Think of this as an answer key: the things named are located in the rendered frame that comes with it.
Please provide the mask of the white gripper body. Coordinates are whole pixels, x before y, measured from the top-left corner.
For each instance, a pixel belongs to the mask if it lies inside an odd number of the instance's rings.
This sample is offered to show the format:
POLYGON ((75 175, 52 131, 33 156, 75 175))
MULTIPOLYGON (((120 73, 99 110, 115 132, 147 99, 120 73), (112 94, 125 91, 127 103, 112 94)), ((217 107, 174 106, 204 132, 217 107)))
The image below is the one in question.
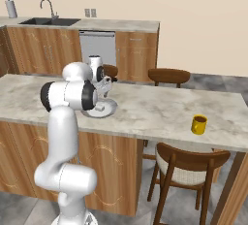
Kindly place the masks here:
POLYGON ((108 93, 112 89, 112 83, 107 82, 107 83, 98 83, 96 85, 97 93, 101 98, 106 98, 108 96, 108 93))

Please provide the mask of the yellow mug of hot chocolate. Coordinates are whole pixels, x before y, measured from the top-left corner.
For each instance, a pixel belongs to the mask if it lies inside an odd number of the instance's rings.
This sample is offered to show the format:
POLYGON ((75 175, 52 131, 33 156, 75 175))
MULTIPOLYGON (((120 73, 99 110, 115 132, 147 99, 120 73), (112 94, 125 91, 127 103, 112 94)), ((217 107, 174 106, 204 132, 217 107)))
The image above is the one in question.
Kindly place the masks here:
POLYGON ((191 131, 196 135, 202 135, 205 131, 207 118, 202 114, 196 114, 192 120, 191 131))

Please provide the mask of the grey round plate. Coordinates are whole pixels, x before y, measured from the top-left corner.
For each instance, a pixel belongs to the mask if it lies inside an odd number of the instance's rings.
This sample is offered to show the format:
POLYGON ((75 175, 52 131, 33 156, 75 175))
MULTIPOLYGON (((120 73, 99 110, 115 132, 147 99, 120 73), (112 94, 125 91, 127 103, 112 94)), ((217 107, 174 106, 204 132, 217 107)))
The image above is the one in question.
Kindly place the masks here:
POLYGON ((98 112, 94 108, 89 111, 82 111, 81 113, 87 117, 104 118, 104 117, 108 117, 114 114, 117 108, 117 103, 114 100, 109 99, 109 98, 100 99, 97 102, 97 104, 104 104, 105 109, 102 112, 98 112))

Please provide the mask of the grey dishwasher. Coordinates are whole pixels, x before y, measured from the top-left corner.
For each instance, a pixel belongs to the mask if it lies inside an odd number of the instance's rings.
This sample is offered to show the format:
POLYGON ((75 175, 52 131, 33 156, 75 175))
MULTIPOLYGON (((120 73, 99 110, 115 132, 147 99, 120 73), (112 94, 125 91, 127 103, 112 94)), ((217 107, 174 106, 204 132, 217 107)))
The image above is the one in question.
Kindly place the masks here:
POLYGON ((91 55, 99 55, 104 64, 116 65, 115 33, 112 31, 79 31, 82 61, 89 62, 91 55))

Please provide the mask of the wooden base cupboard with drawer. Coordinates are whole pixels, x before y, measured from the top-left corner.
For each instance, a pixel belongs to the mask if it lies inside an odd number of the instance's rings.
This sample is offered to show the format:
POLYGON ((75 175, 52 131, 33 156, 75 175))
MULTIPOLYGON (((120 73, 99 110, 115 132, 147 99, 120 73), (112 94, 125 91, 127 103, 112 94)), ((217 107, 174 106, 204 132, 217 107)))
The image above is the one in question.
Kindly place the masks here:
POLYGON ((159 32, 115 33, 119 80, 150 82, 148 71, 157 67, 159 32))

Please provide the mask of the wooden base cupboards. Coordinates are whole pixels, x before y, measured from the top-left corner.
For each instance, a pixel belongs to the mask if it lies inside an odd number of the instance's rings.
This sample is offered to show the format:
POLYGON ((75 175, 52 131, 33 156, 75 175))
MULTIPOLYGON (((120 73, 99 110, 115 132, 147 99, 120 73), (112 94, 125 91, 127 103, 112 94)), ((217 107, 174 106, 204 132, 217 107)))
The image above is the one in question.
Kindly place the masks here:
POLYGON ((59 76, 67 64, 80 60, 77 30, 0 26, 0 61, 8 73, 59 76))

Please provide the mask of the wooden island cupboards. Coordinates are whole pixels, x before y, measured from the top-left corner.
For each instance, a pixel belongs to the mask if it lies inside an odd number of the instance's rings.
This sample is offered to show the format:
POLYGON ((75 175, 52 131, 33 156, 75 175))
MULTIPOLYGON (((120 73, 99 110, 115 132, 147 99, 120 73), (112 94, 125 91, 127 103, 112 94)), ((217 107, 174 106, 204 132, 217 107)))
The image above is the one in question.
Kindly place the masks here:
MULTIPOLYGON (((86 206, 134 216, 137 211, 142 169, 140 139, 80 132, 75 164, 93 168, 98 176, 86 206)), ((0 191, 55 201, 58 193, 34 182, 34 173, 48 154, 43 126, 0 121, 0 191)))

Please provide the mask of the dark double sink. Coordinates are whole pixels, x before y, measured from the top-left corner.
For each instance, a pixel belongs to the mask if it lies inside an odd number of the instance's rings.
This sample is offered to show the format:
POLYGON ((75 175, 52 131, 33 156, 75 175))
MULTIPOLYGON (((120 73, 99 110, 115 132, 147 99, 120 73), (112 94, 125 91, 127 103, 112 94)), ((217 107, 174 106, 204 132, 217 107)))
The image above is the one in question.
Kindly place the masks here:
POLYGON ((33 17, 27 19, 19 24, 25 25, 57 25, 57 26, 71 26, 80 21, 78 18, 46 18, 46 17, 33 17))

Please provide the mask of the grey curved tap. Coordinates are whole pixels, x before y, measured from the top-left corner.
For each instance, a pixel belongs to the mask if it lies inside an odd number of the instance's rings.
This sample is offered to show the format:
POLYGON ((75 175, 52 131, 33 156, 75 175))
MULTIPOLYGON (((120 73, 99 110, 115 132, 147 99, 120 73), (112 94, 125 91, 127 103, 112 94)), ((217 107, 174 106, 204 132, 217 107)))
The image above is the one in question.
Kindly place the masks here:
POLYGON ((40 2, 40 8, 43 8, 43 3, 47 1, 49 3, 49 7, 50 7, 50 12, 51 12, 51 18, 52 19, 57 19, 59 18, 59 15, 57 13, 54 12, 53 7, 52 7, 52 3, 50 0, 41 0, 40 2))

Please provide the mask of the wooden chair with woven seat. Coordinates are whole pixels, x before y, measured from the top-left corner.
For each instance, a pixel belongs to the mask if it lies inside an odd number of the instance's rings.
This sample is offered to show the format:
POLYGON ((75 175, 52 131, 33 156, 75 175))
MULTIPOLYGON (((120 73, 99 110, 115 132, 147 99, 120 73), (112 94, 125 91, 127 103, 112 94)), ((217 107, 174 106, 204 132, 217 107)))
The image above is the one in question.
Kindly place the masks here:
POLYGON ((196 209, 201 208, 200 225, 205 225, 213 172, 222 167, 231 154, 227 150, 191 152, 164 143, 156 144, 155 153, 156 163, 147 196, 150 202, 155 185, 160 185, 153 225, 165 225, 160 218, 171 186, 197 191, 196 209))

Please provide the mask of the white paper towel roll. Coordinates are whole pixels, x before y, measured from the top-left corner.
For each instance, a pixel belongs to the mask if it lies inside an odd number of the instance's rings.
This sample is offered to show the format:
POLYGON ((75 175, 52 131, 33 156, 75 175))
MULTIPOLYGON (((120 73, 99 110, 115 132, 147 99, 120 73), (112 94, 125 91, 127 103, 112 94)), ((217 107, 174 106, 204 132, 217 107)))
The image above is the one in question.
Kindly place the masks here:
POLYGON ((17 18, 15 2, 13 0, 6 0, 5 4, 6 4, 9 18, 17 18))

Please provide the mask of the wooden island side panel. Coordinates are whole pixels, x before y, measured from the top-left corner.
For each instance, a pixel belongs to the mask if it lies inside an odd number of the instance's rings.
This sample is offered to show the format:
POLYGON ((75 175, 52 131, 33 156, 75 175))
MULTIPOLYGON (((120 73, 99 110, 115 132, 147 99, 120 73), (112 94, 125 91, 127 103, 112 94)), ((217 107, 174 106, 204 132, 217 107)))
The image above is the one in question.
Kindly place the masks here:
POLYGON ((238 152, 210 225, 233 225, 248 196, 248 152, 238 152))

